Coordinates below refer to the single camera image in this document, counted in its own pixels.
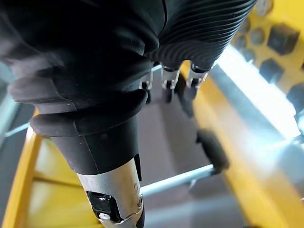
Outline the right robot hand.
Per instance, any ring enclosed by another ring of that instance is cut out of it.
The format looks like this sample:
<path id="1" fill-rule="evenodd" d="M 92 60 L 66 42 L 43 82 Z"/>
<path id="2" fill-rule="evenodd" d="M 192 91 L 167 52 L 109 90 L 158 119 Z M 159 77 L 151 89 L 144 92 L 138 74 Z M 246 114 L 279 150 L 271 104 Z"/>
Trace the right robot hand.
<path id="1" fill-rule="evenodd" d="M 136 115 L 142 77 L 158 61 L 208 72 L 253 0 L 3 0 L 0 60 L 16 76 L 15 101 L 39 115 L 107 227 L 142 228 Z"/>

